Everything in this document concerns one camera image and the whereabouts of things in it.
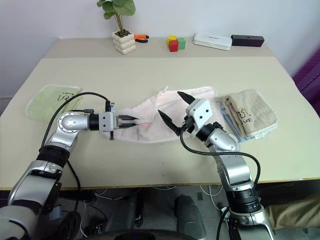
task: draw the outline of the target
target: black device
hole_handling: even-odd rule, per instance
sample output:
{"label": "black device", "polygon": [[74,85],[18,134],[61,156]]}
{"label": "black device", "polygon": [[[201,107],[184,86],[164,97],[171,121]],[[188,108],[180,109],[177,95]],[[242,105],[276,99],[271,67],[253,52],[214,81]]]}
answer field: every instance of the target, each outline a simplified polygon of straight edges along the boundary
{"label": "black device", "polygon": [[265,39],[263,36],[249,36],[249,35],[231,35],[232,46],[243,47],[261,47]]}

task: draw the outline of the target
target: green block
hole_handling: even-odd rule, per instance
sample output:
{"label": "green block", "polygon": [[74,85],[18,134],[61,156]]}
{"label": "green block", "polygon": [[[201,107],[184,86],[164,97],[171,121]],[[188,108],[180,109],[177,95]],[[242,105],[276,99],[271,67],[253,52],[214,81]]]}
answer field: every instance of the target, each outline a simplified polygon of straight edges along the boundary
{"label": "green block", "polygon": [[185,49],[186,48],[186,40],[183,37],[178,37],[179,47],[178,49]]}

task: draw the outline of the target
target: green towel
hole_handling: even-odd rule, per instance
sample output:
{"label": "green towel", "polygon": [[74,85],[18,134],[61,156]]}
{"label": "green towel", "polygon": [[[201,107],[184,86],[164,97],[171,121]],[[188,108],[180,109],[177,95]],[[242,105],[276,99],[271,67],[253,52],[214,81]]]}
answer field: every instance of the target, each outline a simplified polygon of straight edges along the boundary
{"label": "green towel", "polygon": [[[57,109],[68,99],[80,92],[77,86],[60,86],[50,84],[42,88],[28,103],[25,114],[28,118],[49,122]],[[58,114],[75,109],[81,97],[72,100]]]}

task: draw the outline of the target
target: red block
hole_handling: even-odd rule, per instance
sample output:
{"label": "red block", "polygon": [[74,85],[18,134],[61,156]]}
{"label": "red block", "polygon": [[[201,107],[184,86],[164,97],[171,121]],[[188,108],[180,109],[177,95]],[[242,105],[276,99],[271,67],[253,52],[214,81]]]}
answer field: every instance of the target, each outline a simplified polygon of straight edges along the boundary
{"label": "red block", "polygon": [[178,52],[179,43],[178,40],[172,40],[169,43],[170,52]]}

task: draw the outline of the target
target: white plant pot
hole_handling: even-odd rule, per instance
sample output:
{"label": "white plant pot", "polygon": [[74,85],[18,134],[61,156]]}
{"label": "white plant pot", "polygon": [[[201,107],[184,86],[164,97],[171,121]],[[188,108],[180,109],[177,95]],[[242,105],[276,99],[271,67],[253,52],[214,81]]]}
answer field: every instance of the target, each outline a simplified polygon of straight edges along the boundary
{"label": "white plant pot", "polygon": [[112,33],[112,40],[115,49],[124,55],[136,50],[135,35],[133,33],[124,37],[119,37],[116,35],[115,31]]}

